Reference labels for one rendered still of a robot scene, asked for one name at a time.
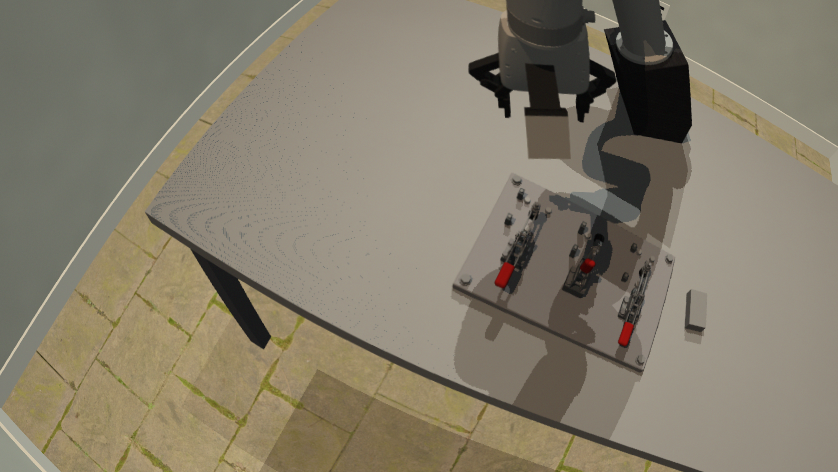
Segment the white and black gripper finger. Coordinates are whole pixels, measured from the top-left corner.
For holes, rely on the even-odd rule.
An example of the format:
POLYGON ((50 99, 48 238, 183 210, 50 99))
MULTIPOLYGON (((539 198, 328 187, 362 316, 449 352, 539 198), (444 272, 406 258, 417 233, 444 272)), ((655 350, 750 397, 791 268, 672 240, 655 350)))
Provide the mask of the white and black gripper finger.
POLYGON ((494 75, 493 73, 489 72, 498 68, 499 54, 496 53, 484 57, 482 59, 470 62, 468 72, 471 76, 473 76, 476 80, 480 82, 481 86, 494 92, 495 97, 498 98, 498 107, 504 108, 505 118, 509 118, 511 117, 509 93, 513 90, 508 89, 502 85, 500 73, 494 75))
POLYGON ((590 60, 590 74, 597 78, 589 81, 589 87, 585 93, 576 94, 577 117, 578 121, 583 123, 585 113, 589 113, 590 104, 594 102, 594 98, 606 93, 606 89, 616 83, 616 76, 612 70, 592 60, 590 60))

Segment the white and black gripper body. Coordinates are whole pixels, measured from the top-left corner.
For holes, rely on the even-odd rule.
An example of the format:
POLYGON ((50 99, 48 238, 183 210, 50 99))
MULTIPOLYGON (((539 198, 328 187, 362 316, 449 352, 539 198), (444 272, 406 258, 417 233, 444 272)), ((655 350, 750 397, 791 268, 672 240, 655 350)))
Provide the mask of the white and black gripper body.
POLYGON ((549 47, 522 39, 507 22, 505 10, 498 29, 499 70, 504 87, 528 92, 526 63, 554 65, 558 94, 582 94, 588 90, 590 53, 586 23, 574 41, 549 47))

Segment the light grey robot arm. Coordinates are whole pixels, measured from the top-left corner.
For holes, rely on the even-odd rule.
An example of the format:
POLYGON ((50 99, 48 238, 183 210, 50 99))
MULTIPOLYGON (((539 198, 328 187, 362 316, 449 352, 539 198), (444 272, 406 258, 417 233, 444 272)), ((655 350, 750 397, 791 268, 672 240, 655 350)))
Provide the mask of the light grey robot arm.
MULTIPOLYGON (((582 1, 506 0, 508 23, 530 43, 566 45, 578 37, 582 25, 595 23, 595 12, 584 9, 582 1)), ((664 31, 659 0, 612 1, 620 54, 642 65, 667 60, 673 42, 664 31)), ((525 63, 525 67, 530 101, 530 107, 524 107, 528 159, 571 159, 568 112, 560 107, 554 65, 525 63)))

